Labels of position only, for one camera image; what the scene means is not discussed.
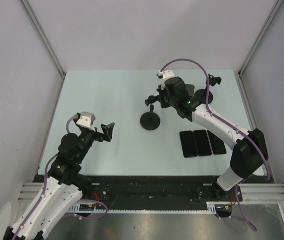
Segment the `black phone stand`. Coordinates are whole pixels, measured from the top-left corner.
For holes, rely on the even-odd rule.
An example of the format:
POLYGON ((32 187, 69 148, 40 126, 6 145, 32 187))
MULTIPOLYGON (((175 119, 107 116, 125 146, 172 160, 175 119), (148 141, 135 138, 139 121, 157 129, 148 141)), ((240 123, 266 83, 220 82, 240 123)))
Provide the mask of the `black phone stand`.
POLYGON ((159 100, 159 95, 150 95, 145 100, 145 104, 149 107, 149 111, 145 112, 140 117, 140 125, 149 131, 153 131, 160 126, 160 118, 158 114, 154 112, 154 103, 159 100))
MULTIPOLYGON (((208 78, 209 78, 210 87, 219 85, 222 81, 221 77, 219 76, 215 77, 211 74, 208 75, 208 78)), ((194 96, 199 100, 200 103, 206 104, 206 94, 207 94, 207 86, 205 88, 196 90, 194 96)), ((212 103, 212 101, 213 101, 213 94, 209 91, 208 104, 212 103)))

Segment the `black phone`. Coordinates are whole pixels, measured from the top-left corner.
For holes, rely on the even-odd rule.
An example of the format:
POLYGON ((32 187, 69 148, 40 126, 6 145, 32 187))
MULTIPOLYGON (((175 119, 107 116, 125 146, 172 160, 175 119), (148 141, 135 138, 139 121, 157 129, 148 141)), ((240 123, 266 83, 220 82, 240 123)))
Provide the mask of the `black phone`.
POLYGON ((181 131, 179 133, 183 156, 185 158, 197 157, 197 149, 192 131, 181 131))
POLYGON ((219 137, 214 135, 211 131, 208 130, 207 133, 213 154, 214 155, 226 154, 226 148, 224 142, 219 137))

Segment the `purple-edged phone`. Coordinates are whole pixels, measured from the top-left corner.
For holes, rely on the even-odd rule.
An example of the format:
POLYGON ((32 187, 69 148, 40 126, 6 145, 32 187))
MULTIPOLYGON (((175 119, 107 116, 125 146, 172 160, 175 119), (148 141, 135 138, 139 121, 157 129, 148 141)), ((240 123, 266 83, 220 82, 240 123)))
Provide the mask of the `purple-edged phone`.
POLYGON ((200 157, 210 156, 212 155, 212 151, 210 148, 210 143, 208 140, 208 135, 206 130, 195 130, 193 132, 195 144, 197 148, 198 155, 200 157))

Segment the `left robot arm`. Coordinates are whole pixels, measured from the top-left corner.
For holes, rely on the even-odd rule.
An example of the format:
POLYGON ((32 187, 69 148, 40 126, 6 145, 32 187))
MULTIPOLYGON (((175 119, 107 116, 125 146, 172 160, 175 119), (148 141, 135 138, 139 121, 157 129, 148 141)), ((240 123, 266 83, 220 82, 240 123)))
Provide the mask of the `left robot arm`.
POLYGON ((67 210, 80 199, 88 199, 92 181, 80 174, 81 163, 94 142, 110 142, 112 122, 95 127, 81 126, 79 135, 66 133, 55 154, 47 163, 44 182, 24 214, 7 228, 6 240, 45 240, 67 210))

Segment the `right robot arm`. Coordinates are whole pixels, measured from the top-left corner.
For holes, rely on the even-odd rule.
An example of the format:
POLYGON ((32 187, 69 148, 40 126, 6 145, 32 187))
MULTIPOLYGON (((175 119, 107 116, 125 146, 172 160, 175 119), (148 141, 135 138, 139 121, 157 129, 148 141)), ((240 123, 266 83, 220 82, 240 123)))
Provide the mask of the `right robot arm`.
POLYGON ((174 108, 181 118, 206 128, 232 150, 230 166, 212 188, 217 200, 225 200, 236 184, 250 177, 261 165, 267 164, 268 152, 263 132, 257 128, 247 130, 229 122, 215 112, 204 97, 189 95, 187 85, 180 77, 160 79, 157 91, 162 108, 174 108))

